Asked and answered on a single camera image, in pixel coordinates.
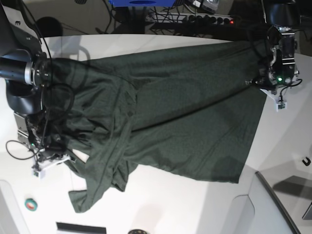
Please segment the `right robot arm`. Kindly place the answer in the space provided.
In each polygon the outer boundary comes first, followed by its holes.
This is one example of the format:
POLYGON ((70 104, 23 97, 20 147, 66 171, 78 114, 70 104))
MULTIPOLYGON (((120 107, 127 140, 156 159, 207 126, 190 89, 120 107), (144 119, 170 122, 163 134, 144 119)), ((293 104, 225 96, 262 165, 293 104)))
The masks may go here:
POLYGON ((72 109, 74 93, 69 85, 53 81, 52 56, 43 45, 46 40, 25 3, 1 1, 0 76, 14 111, 17 143, 32 153, 35 176, 71 160, 58 123, 72 109))

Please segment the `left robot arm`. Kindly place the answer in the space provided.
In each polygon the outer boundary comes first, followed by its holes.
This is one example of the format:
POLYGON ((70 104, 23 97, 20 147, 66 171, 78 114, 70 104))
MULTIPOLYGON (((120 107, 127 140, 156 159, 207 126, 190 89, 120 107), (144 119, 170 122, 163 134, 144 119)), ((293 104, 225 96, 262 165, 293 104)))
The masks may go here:
POLYGON ((265 56, 262 57, 251 42, 259 56, 258 75, 246 83, 274 100, 279 111, 287 108, 283 92, 302 82, 294 58, 297 41, 293 30, 301 24, 301 16, 294 0, 262 0, 261 7, 264 22, 269 26, 264 39, 265 56))

